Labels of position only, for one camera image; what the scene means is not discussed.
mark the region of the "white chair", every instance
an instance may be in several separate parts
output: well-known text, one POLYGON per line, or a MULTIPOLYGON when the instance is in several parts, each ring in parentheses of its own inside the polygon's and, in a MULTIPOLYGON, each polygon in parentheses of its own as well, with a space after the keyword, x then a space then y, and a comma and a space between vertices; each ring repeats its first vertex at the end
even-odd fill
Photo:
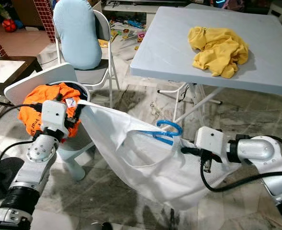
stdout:
MULTIPOLYGON (((77 82, 77 77, 74 68, 63 63, 49 69, 40 71, 34 75, 24 78, 10 86, 8 86, 4 94, 13 104, 22 104, 25 97, 37 86, 44 84, 55 84, 59 82, 75 82, 84 90, 87 95, 87 101, 90 101, 90 93, 86 87, 77 82)), ((85 131, 82 124, 79 125, 77 135, 74 138, 68 138, 67 141, 61 143, 57 153, 66 163, 72 177, 79 181, 85 176, 84 169, 74 160, 94 146, 88 133, 85 131)))
MULTIPOLYGON (((85 85, 90 91, 101 89, 105 85, 107 79, 109 79, 110 108, 113 108, 112 80, 116 81, 116 86, 118 90, 120 90, 120 86, 118 83, 113 55, 111 52, 111 30, 108 20, 102 13, 94 10, 94 14, 97 38, 108 41, 108 59, 102 59, 99 66, 94 69, 76 69, 75 72, 78 82, 85 85)), ((55 35, 58 62, 59 64, 61 64, 61 54, 59 45, 60 37, 58 32, 56 31, 56 27, 55 35)))

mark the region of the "tile floor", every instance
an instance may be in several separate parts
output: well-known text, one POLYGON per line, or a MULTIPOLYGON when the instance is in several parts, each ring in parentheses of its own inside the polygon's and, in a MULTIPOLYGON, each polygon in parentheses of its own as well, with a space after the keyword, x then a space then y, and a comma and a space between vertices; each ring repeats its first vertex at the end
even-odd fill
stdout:
MULTIPOLYGON (((131 76, 129 64, 135 53, 136 42, 125 44, 120 37, 113 42, 114 62, 121 90, 114 86, 115 108, 151 124, 159 119, 171 119, 174 100, 157 94, 157 89, 175 89, 180 83, 131 76)), ((56 65, 56 50, 49 45, 38 56, 46 69, 56 65)), ((205 87, 206 93, 213 87, 205 87)), ((107 86, 92 93, 92 102, 101 103, 107 86)), ((225 89, 216 97, 224 103, 206 106, 206 123, 226 134, 277 135, 282 138, 282 96, 225 89)), ((192 106, 189 95, 180 103, 178 115, 192 106)), ((29 140, 17 119, 17 111, 0 123, 0 152, 8 145, 29 140)), ((200 124, 193 115, 180 125, 183 137, 194 139, 200 124)), ((26 146, 15 147, 8 156, 25 158, 26 146)), ((108 167, 96 149, 81 154, 77 161, 87 174, 74 182, 61 159, 52 166, 49 182, 36 206, 33 230, 66 229, 88 230, 93 221, 109 221, 115 230, 167 230, 170 208, 150 201, 125 185, 108 167)), ((240 168, 223 183, 230 183, 257 173, 254 167, 240 168)), ((175 211, 179 230, 282 230, 282 217, 259 182, 224 192, 209 193, 197 206, 175 211)))
POLYGON ((45 31, 17 29, 7 33, 0 23, 0 43, 9 56, 37 56, 50 41, 45 31))

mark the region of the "black mat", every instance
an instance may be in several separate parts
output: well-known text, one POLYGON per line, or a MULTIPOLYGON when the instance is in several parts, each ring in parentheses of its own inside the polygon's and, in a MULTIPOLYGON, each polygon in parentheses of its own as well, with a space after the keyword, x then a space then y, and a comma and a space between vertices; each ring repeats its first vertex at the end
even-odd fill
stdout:
MULTIPOLYGON (((1 160, 0 182, 6 191, 23 164, 24 161, 17 157, 8 157, 1 160)), ((2 190, 0 190, 0 199, 3 199, 5 196, 6 193, 3 193, 2 190)))

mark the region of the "blue pillow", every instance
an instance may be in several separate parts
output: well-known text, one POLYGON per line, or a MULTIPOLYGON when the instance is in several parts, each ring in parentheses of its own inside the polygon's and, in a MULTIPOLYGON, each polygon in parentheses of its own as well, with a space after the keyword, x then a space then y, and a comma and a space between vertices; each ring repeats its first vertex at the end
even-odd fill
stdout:
POLYGON ((66 62, 76 69, 93 69, 102 58, 95 15, 87 0, 60 0, 54 9, 54 24, 66 62))

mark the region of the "yellow shirt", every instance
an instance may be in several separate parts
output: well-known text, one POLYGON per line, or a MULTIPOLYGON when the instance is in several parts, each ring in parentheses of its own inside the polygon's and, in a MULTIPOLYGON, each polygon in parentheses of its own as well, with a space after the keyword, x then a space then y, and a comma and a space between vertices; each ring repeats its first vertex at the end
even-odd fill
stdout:
POLYGON ((230 29, 196 26, 188 39, 193 49, 200 50, 193 66, 209 69, 212 76, 231 78, 237 71, 236 63, 241 65, 248 59, 248 45, 230 29))

